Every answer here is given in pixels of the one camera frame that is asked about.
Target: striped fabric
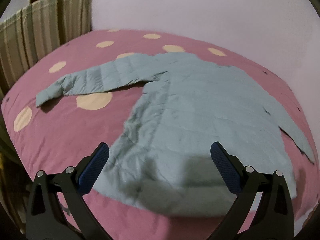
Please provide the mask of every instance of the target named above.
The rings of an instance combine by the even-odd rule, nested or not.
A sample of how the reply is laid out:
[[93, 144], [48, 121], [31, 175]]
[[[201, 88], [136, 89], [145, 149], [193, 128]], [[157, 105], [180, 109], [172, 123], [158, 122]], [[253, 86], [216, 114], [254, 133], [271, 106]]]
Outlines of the striped fabric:
[[[38, 0], [0, 23], [0, 102], [35, 63], [91, 30], [92, 0]], [[0, 151], [21, 164], [0, 112]]]

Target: polka dot bed sheet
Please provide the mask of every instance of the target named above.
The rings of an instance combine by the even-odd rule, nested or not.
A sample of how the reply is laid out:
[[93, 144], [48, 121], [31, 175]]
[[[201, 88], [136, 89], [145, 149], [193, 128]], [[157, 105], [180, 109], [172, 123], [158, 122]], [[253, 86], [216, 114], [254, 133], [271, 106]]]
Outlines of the polka dot bed sheet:
[[[312, 164], [290, 137], [282, 133], [297, 183], [293, 200], [295, 220], [312, 209], [319, 198], [318, 157], [302, 108], [288, 85], [266, 68], [227, 49], [167, 33], [135, 30], [101, 30], [87, 33], [59, 47], [28, 70], [2, 103], [10, 138], [28, 174], [62, 172], [90, 155], [100, 142], [109, 146], [123, 131], [123, 124], [142, 94], [143, 84], [107, 93], [62, 97], [36, 108], [36, 95], [61, 76], [134, 53], [156, 55], [189, 52], [219, 65], [244, 70], [280, 102], [307, 137], [316, 158]], [[65, 216], [75, 225], [63, 196]], [[92, 190], [84, 196], [99, 223], [114, 239], [206, 239], [222, 217], [170, 218], [107, 198]], [[242, 230], [250, 225], [250, 213]]]

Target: white wall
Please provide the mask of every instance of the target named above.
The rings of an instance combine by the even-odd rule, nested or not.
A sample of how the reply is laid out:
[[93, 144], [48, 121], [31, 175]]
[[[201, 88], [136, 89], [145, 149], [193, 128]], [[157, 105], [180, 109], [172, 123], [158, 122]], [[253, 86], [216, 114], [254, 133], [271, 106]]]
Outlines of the white wall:
[[0, 18], [0, 22], [10, 18], [14, 15], [18, 10], [27, 6], [30, 0], [11, 0], [7, 8], [5, 9], [3, 15]]
[[[10, 3], [9, 16], [22, 1]], [[308, 0], [93, 0], [92, 16], [93, 29], [175, 33], [270, 69], [292, 88], [320, 152], [320, 19]]]

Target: pink bed sheet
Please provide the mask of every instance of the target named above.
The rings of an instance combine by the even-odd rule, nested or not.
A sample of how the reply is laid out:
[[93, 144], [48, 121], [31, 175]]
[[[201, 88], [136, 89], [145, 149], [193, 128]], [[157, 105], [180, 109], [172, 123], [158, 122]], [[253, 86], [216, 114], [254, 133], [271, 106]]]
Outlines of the pink bed sheet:
[[[123, 131], [123, 123], [140, 97], [142, 87], [133, 86], [112, 92], [111, 101], [98, 110], [77, 107], [76, 97], [63, 97], [43, 108], [36, 108], [36, 94], [61, 76], [115, 60], [123, 53], [165, 53], [164, 48], [196, 54], [219, 65], [234, 65], [251, 76], [287, 110], [306, 135], [314, 153], [312, 164], [284, 133], [286, 152], [294, 168], [297, 197], [293, 200], [295, 219], [314, 207], [319, 199], [318, 155], [302, 107], [288, 85], [266, 68], [224, 48], [167, 33], [133, 30], [90, 32], [59, 47], [25, 73], [5, 96], [2, 113], [10, 138], [28, 174], [38, 170], [47, 174], [75, 166], [101, 142], [109, 146]], [[49, 69], [56, 63], [54, 73]], [[170, 218], [124, 205], [92, 190], [84, 200], [105, 230], [117, 240], [125, 239], [206, 239], [222, 218]], [[67, 219], [75, 225], [72, 217]], [[251, 213], [242, 230], [252, 220]]]

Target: striped curtain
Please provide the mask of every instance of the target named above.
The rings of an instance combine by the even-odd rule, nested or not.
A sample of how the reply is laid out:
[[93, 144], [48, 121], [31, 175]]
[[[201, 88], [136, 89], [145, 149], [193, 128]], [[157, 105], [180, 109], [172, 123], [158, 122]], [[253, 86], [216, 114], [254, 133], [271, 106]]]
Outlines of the striped curtain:
[[[45, 55], [91, 30], [91, 4], [92, 0], [38, 0], [0, 23], [0, 102]], [[0, 151], [14, 152], [1, 113]]]

